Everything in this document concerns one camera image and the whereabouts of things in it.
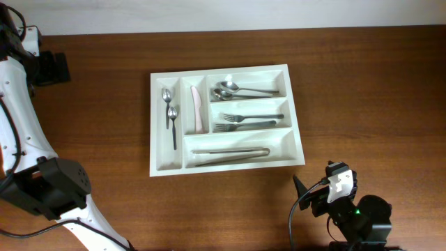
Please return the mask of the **steel spoon plain handle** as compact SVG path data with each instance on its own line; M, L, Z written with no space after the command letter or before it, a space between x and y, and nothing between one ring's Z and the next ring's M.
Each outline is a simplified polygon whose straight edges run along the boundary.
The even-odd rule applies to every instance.
M166 102L166 111L165 111L165 115L166 115L166 128L169 128L169 108L170 108L170 102L172 101L172 94L171 91L169 89L163 89L162 90L162 99L163 101Z

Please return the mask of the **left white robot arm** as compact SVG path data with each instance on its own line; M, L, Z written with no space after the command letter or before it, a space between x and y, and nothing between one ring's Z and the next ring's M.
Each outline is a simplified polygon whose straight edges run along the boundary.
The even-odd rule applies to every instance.
M85 169L58 157L31 103L35 86L70 81L63 53L40 52L38 27L17 27L15 9L1 4L1 199L64 226L88 250L133 250L105 220Z

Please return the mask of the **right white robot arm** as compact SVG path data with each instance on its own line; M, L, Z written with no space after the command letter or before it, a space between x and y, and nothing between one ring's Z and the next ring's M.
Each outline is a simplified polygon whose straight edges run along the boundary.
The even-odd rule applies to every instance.
M291 248L297 247L293 236L293 216L296 209L311 208L314 217L327 214L344 236L344 241L332 241L330 250L386 250L392 230L392 206L381 197L366 195L357 203L357 174L352 170L327 172L326 176L306 188L297 176L293 182L298 198L289 212L287 228Z

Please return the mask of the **steel tongs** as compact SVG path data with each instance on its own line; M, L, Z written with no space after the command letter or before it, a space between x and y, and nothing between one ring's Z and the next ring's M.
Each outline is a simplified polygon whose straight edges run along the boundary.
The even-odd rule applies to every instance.
M200 162L199 164L195 165L195 167L204 167L238 160L268 156L270 154L270 149L267 147L251 147L238 149L193 150L192 153L195 155L224 155L224 157L213 158L212 160Z

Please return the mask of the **steel fork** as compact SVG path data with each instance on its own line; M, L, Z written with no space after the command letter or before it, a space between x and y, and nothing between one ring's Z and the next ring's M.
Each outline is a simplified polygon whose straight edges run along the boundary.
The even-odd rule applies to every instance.
M238 130L257 130L263 128L274 128L277 122L274 120L254 123L216 123L213 132L235 132Z
M223 119L225 121L229 121L232 123L240 123L246 119L283 119L283 114L271 114L271 115L251 115L251 116L243 116L243 115L233 115L233 114L223 114Z

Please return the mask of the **pink plastic knife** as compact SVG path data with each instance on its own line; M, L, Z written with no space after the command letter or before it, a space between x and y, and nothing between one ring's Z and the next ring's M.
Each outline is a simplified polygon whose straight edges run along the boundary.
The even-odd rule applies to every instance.
M201 113L200 113L201 97L200 97L199 92L195 86L191 86L191 92L192 92L192 99L194 102L195 132L196 132L196 134L202 134L202 133L204 133L204 130L203 130L203 123L201 121Z

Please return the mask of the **steel spoon patterned handle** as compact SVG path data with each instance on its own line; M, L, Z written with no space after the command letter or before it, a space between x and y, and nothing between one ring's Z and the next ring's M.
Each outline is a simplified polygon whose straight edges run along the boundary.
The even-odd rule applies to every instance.
M171 119L171 122L172 122L172 129L171 129L171 131L172 131L172 139L173 139L174 150L176 150L176 149L177 149L177 141L176 141L176 126L175 126L175 120L176 120L177 117L178 117L178 112L177 112L177 110L176 110L175 107L171 106L171 107L168 109L167 114L168 114L168 117Z

